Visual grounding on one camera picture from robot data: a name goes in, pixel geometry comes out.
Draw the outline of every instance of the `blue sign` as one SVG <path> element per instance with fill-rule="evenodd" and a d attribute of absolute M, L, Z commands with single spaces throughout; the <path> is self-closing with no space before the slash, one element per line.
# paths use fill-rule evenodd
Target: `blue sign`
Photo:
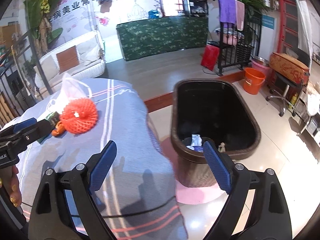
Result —
<path fill-rule="evenodd" d="M 275 19 L 273 17 L 262 15 L 262 26 L 273 29 L 275 28 Z"/>

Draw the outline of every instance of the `banana tree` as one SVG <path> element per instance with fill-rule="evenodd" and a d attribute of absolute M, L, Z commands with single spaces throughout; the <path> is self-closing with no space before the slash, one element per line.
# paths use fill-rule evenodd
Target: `banana tree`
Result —
<path fill-rule="evenodd" d="M 52 41 L 52 27 L 48 20 L 51 9 L 55 9 L 59 0 L 26 0 L 29 29 L 33 35 L 37 56 L 40 58 L 48 51 L 48 40 Z M 54 32 L 61 34 L 61 28 Z"/>

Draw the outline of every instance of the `human hand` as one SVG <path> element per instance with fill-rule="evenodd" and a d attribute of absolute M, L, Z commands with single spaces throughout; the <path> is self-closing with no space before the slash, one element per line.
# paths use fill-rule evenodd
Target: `human hand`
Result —
<path fill-rule="evenodd" d="M 10 201 L 13 203 L 15 207 L 19 207 L 22 203 L 22 195 L 19 188 L 19 180 L 17 174 L 19 173 L 18 168 L 16 165 L 12 166 L 12 178 L 10 182 L 11 186 L 11 194 L 10 194 Z M 2 180 L 0 178 L 0 188 L 2 187 Z"/>

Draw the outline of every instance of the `black plant pot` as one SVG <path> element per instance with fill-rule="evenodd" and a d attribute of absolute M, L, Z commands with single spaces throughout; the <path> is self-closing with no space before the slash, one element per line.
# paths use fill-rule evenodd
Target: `black plant pot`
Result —
<path fill-rule="evenodd" d="M 238 43 L 236 47 L 237 62 L 250 61 L 253 46 L 244 43 Z"/>

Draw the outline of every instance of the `orange bucket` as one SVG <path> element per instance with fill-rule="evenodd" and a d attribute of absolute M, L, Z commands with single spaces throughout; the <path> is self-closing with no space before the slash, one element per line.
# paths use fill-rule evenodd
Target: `orange bucket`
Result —
<path fill-rule="evenodd" d="M 243 88 L 249 94 L 258 94 L 260 88 L 262 87 L 264 81 L 266 80 L 266 75 L 261 71 L 254 68 L 246 68 L 245 70 L 245 80 Z"/>

